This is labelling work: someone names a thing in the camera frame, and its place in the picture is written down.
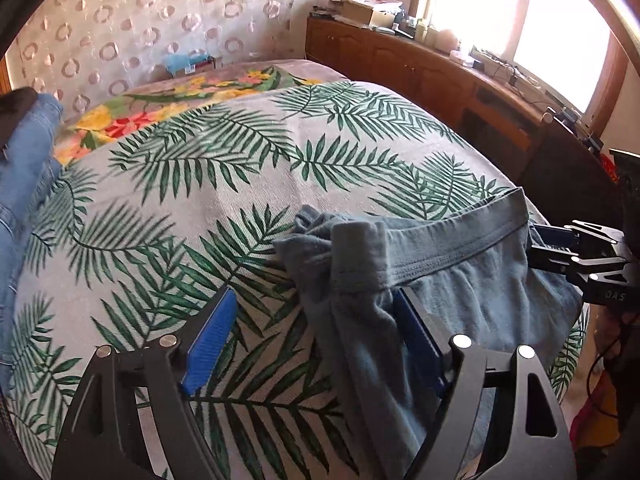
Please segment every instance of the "leaf pattern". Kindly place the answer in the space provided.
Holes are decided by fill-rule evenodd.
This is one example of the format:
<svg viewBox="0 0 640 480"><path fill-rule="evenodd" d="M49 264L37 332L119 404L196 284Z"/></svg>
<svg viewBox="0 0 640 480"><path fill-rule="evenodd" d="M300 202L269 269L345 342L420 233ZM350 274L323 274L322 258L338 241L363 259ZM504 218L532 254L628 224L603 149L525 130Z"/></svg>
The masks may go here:
<svg viewBox="0 0 640 480"><path fill-rule="evenodd" d="M359 475L329 370L272 241L291 229L302 203L433 220L508 182L444 124L378 87L340 81L261 99L144 126L71 164L37 213L15 317L10 406L44 478L95 346L141 349L222 285L236 291L238 317L190 402L224 478ZM58 281L70 292L49 285ZM90 333L78 354L54 330L69 307ZM586 316L549 370L559 397ZM136 395L139 408L149 406L143 390ZM170 478L165 463L156 466Z"/></svg>

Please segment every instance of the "red flower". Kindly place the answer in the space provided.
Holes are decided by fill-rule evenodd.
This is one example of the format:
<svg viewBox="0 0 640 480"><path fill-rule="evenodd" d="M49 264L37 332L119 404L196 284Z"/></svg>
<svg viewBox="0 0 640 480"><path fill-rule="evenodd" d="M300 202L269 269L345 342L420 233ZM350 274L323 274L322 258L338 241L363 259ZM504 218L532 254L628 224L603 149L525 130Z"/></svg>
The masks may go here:
<svg viewBox="0 0 640 480"><path fill-rule="evenodd" d="M122 117L114 120L110 126L107 126L104 129L104 132L108 136L113 137L113 139L117 139L118 137L132 134L136 130L142 128L142 126L155 122L157 121L153 120L149 114L142 112L140 114L132 115L131 117Z"/></svg>

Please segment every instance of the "floral blanket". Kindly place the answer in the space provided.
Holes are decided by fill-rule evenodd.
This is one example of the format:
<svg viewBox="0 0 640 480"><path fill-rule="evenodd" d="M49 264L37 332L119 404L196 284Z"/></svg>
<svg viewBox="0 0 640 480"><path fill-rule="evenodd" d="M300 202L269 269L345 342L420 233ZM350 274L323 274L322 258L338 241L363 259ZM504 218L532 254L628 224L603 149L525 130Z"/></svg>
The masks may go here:
<svg viewBox="0 0 640 480"><path fill-rule="evenodd" d="M283 60L243 63L153 83L110 99L72 120L58 135L54 156L66 166L143 126L192 108L279 88L343 79L334 70L315 63Z"/></svg>
<svg viewBox="0 0 640 480"><path fill-rule="evenodd" d="M243 95L124 132L66 168L28 247L10 405L31 463L50 474L98 345L142 348L229 284L236 325L190 399L224 477L367 478L272 241L305 203L441 219L513 184L441 122L361 82ZM550 370L558 396L585 325L586 312ZM154 469L170 476L138 400Z"/></svg>

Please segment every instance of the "light blue denim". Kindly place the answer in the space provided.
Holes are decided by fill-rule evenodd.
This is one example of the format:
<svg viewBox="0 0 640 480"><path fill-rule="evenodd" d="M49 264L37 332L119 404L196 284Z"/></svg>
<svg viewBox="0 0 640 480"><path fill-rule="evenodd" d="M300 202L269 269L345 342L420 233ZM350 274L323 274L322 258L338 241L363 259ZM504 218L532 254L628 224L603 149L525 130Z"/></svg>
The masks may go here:
<svg viewBox="0 0 640 480"><path fill-rule="evenodd" d="M348 426L380 477L400 480L438 401L415 377L396 327L392 292L409 284L451 333L485 348L536 349L548 367L581 299L564 277L529 269L521 188L451 218L424 222L321 214L303 206L274 242L298 287ZM484 395L467 457L481 451L492 396Z"/></svg>
<svg viewBox="0 0 640 480"><path fill-rule="evenodd" d="M48 94L27 111L0 160L0 387L11 372L15 293L37 209L60 174L51 152L62 105Z"/></svg>

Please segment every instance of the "window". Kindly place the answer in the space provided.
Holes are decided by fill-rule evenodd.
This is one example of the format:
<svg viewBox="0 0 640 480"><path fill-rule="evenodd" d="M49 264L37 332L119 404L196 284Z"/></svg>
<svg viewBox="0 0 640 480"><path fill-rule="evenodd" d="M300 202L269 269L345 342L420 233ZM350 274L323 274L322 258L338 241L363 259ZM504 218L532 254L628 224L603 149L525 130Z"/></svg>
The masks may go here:
<svg viewBox="0 0 640 480"><path fill-rule="evenodd" d="M590 116L610 33L589 0L430 0L428 16Z"/></svg>

